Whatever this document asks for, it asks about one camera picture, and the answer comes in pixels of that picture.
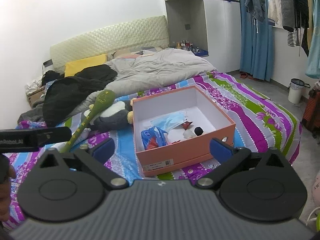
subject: headboard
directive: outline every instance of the headboard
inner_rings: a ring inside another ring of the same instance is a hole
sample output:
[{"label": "headboard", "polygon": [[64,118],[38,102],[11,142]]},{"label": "headboard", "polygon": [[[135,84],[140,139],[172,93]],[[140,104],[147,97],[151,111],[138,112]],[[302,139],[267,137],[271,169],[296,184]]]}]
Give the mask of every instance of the headboard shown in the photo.
[{"label": "headboard", "polygon": [[118,49],[169,46],[169,33],[165,16],[150,17],[107,26],[87,32],[50,47],[55,71],[64,73],[70,61],[111,54]]}]

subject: yellow pillow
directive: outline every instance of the yellow pillow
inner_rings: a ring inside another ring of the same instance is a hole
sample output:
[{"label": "yellow pillow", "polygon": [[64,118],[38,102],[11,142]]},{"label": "yellow pillow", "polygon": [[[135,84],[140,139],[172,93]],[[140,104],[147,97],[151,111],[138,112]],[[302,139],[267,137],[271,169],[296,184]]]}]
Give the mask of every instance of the yellow pillow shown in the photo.
[{"label": "yellow pillow", "polygon": [[65,77],[73,77],[76,73],[87,67],[93,67],[101,65],[106,62],[106,54],[101,54],[99,56],[87,57],[75,61],[70,61],[66,63],[66,69],[64,70]]}]

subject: floral bedsheet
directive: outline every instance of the floral bedsheet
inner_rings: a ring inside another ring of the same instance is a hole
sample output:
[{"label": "floral bedsheet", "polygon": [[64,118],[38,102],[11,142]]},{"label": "floral bedsheet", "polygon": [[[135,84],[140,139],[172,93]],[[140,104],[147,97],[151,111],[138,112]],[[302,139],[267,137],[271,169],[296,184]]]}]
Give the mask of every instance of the floral bedsheet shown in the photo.
[{"label": "floral bedsheet", "polygon": [[[145,97],[190,85],[199,86],[234,120],[236,123],[235,147],[245,146],[253,152],[264,152],[268,147],[277,147],[290,163],[293,163],[298,156],[302,131],[299,120],[265,95],[239,83],[235,78],[225,73],[212,71],[165,88],[141,91],[116,100]],[[59,126],[68,126],[74,132],[80,125],[80,118],[81,114],[77,114]],[[39,127],[45,127],[45,123],[23,121],[18,125],[17,129]],[[142,168],[134,152],[132,127],[102,134],[93,132],[86,141],[81,143],[88,143],[91,148],[107,137],[114,139],[116,149],[115,154],[105,163],[105,166],[126,178],[130,183],[134,179],[143,178]],[[9,221],[4,223],[7,228],[15,228],[24,220],[17,202],[17,190],[38,158],[51,146],[46,145],[38,152],[6,154],[17,171],[17,178],[12,180],[11,217]],[[218,165],[219,163],[215,159],[211,159],[180,170],[158,175],[157,178],[190,179],[194,183]]]}]

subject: green massage stick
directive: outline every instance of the green massage stick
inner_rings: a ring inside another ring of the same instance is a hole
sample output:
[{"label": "green massage stick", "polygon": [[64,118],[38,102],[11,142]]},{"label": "green massage stick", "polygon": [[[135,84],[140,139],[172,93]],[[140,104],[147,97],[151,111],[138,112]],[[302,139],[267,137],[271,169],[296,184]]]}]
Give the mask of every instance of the green massage stick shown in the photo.
[{"label": "green massage stick", "polygon": [[92,110],[72,135],[70,141],[60,150],[61,153],[69,152],[73,147],[75,141],[79,138],[83,130],[87,127],[90,121],[99,113],[107,109],[112,105],[113,101],[116,99],[116,94],[112,90],[103,90],[98,96],[93,105]]}]

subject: blue face mask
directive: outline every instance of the blue face mask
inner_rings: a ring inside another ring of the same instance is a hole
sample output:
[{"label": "blue face mask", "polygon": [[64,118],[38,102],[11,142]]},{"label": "blue face mask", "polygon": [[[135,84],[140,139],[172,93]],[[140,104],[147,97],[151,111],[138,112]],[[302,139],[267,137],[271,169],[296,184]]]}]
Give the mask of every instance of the blue face mask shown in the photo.
[{"label": "blue face mask", "polygon": [[157,119],[151,121],[151,125],[157,126],[160,129],[169,132],[173,128],[177,127],[178,125],[184,123],[187,120],[186,112],[179,111],[172,114],[166,114],[161,116]]}]

